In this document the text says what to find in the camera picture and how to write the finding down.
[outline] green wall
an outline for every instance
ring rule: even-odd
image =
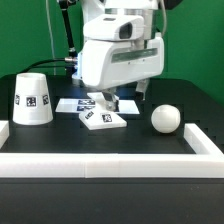
[[[64,57],[67,41],[61,11],[56,0],[49,2],[56,57]],[[0,1],[0,76],[52,58],[45,4],[45,0]],[[71,7],[69,13],[79,51],[80,5]],[[167,13],[166,63],[161,77],[190,80],[224,105],[223,0],[183,0]]]

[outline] white cup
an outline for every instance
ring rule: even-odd
[[[24,125],[52,121],[46,76],[41,73],[21,73],[16,77],[13,121]]]

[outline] black table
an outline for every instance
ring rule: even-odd
[[[68,77],[48,77],[55,111],[60,98],[86,98]],[[224,108],[184,80],[152,79],[140,115],[121,115],[127,128],[89,131],[77,114],[54,113],[40,126],[12,122],[15,75],[0,79],[0,120],[9,120],[7,153],[194,153],[183,139],[185,123],[196,123],[224,150]],[[135,86],[118,89],[133,99]],[[151,125],[152,111],[171,104],[181,125],[164,135]],[[8,223],[222,223],[223,179],[184,178],[2,178],[0,221]]]

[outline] black cable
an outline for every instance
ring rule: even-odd
[[[33,67],[37,66],[37,65],[41,65],[41,64],[46,64],[46,63],[51,63],[51,62],[58,62],[58,61],[65,61],[64,58],[55,58],[55,59],[48,59],[48,60],[43,60],[43,61],[38,61],[32,65],[30,65],[29,67],[23,69],[22,71],[20,71],[19,73],[25,73],[28,72],[30,69],[32,69]]]
[[[75,5],[76,1],[75,0],[71,0],[71,1],[59,0],[58,3],[61,8],[61,12],[62,12],[62,16],[63,16],[64,26],[65,26],[65,31],[66,31],[66,36],[67,36],[67,41],[68,41],[68,46],[69,46],[69,56],[76,57],[77,52],[75,50],[70,20],[69,20],[69,16],[68,16],[68,7],[71,5]]]
[[[34,66],[34,67],[30,68],[30,70],[38,69],[38,68],[74,68],[74,65],[70,65],[70,66],[68,66],[68,65]]]

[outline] white robot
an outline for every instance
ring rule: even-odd
[[[165,31],[156,32],[155,12],[160,3],[165,15],[164,2],[80,0],[80,3],[84,15],[84,47],[73,78],[81,78],[87,87],[104,94],[89,95],[98,107],[81,113],[80,119],[89,129],[126,126],[113,112],[118,105],[116,87],[137,82],[136,91],[144,98],[149,78],[162,73]],[[102,119],[105,114],[110,122]]]

